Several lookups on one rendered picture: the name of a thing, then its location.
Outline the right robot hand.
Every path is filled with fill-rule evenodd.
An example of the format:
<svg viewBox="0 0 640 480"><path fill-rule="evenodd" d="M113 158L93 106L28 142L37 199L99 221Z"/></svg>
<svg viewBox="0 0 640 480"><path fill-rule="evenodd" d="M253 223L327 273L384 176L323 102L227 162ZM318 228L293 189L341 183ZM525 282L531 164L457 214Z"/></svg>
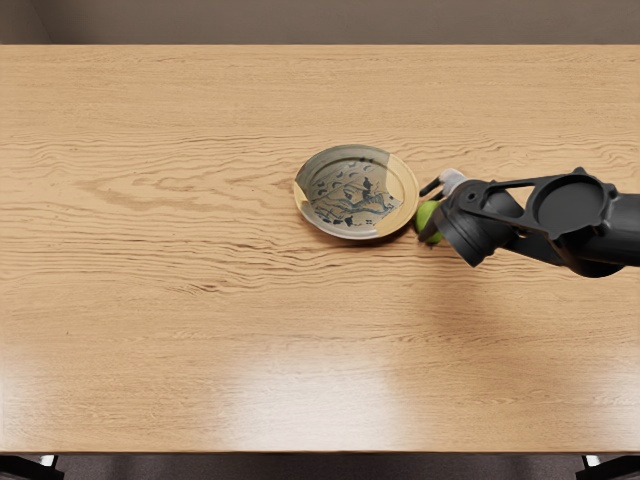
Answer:
<svg viewBox="0 0 640 480"><path fill-rule="evenodd" d="M434 180L430 181L426 186L424 186L419 192L419 197L423 198L427 194L430 194L439 189L439 191L435 193L429 200L436 200L440 202L441 200L448 198L458 185L466 181L467 177L460 171L453 168L448 168L441 172ZM420 234L418 234L418 239L422 243L426 243L426 240L431 235L433 235L436 231L439 231L438 227L435 224L435 220L433 219L435 212L427 222L424 230Z"/></svg>

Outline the green round fruit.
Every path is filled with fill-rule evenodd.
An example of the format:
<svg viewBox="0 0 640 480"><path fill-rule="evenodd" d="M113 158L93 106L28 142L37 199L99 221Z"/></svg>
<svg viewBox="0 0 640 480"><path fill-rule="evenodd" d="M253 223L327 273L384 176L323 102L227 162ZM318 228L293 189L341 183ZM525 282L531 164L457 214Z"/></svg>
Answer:
<svg viewBox="0 0 640 480"><path fill-rule="evenodd" d="M427 200L418 207L414 221L415 230L418 234L420 234L424 230L427 222L429 221L439 204L439 201ZM436 245L440 243L442 239L442 234L439 231L436 231L426 240L426 243L429 245Z"/></svg>

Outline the patterned ceramic plate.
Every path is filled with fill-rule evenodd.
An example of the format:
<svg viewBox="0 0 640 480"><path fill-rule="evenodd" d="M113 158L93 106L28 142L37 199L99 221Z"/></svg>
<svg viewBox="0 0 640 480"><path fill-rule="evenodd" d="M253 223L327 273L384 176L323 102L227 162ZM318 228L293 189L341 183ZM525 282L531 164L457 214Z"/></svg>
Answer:
<svg viewBox="0 0 640 480"><path fill-rule="evenodd" d="M377 240L413 218L419 184L409 166L377 147L351 144L309 158L294 179L294 199L311 225L331 236Z"/></svg>

